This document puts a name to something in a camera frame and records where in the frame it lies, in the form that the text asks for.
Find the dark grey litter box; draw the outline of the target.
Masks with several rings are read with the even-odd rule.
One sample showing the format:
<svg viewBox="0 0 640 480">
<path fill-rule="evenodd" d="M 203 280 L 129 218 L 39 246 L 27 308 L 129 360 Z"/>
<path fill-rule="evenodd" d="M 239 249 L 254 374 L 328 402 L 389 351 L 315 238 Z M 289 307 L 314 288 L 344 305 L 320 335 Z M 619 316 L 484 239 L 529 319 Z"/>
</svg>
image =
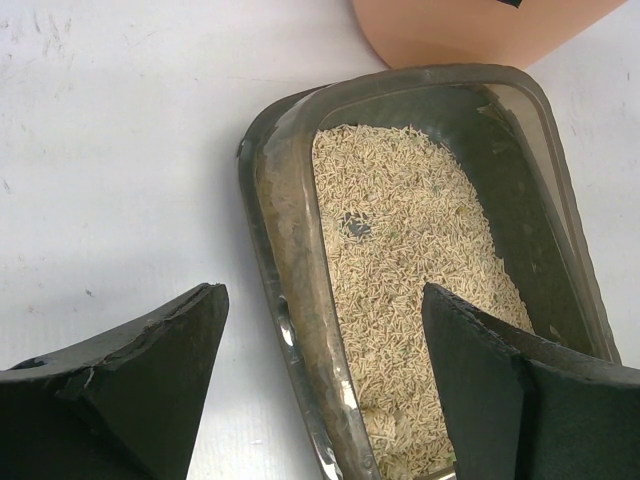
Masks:
<svg viewBox="0 0 640 480">
<path fill-rule="evenodd" d="M 239 181 L 279 343 L 322 475 L 380 472 L 348 370 L 312 167 L 316 133 L 412 126 L 476 187 L 535 332 L 619 363 L 549 101 L 525 72 L 489 64 L 387 70 L 267 107 L 238 150 Z"/>
</svg>

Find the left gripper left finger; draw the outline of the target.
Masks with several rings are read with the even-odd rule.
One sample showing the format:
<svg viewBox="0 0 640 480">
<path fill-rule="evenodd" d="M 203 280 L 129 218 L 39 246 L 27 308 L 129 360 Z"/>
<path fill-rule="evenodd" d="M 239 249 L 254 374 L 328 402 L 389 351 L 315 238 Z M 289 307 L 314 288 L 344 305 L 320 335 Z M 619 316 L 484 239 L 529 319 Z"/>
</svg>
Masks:
<svg viewBox="0 0 640 480">
<path fill-rule="evenodd" d="M 201 284 L 1 374 L 5 479 L 187 476 L 229 309 Z"/>
</svg>

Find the cat litter granules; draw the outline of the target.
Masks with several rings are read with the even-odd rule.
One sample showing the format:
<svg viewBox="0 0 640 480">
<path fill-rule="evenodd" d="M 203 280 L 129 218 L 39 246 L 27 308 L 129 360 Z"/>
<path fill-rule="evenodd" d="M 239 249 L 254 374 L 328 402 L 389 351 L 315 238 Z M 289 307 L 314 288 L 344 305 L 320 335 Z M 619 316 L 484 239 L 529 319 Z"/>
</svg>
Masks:
<svg viewBox="0 0 640 480">
<path fill-rule="evenodd" d="M 468 177 L 412 127 L 319 131 L 312 161 L 335 308 L 360 411 L 402 410 L 410 446 L 375 452 L 385 479 L 453 463 L 421 306 L 435 283 L 507 323 L 532 327 Z"/>
</svg>

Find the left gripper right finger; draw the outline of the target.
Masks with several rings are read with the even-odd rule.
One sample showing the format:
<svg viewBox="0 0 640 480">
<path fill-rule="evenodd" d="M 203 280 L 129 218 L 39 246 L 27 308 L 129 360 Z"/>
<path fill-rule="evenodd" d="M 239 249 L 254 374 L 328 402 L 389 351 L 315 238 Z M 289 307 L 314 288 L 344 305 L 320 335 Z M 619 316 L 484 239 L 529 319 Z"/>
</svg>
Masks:
<svg viewBox="0 0 640 480">
<path fill-rule="evenodd" d="M 639 372 L 428 283 L 422 321 L 459 479 L 636 479 Z"/>
</svg>

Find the orange trash bin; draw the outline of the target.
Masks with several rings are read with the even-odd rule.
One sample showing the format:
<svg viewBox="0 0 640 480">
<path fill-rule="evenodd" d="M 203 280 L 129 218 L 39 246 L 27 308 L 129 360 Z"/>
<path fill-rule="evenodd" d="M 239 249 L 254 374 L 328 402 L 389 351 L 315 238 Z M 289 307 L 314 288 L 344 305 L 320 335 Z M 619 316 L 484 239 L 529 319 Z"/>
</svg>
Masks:
<svg viewBox="0 0 640 480">
<path fill-rule="evenodd" d="M 620 7 L 601 0 L 360 0 L 375 53 L 393 69 L 485 63 L 523 69 Z"/>
</svg>

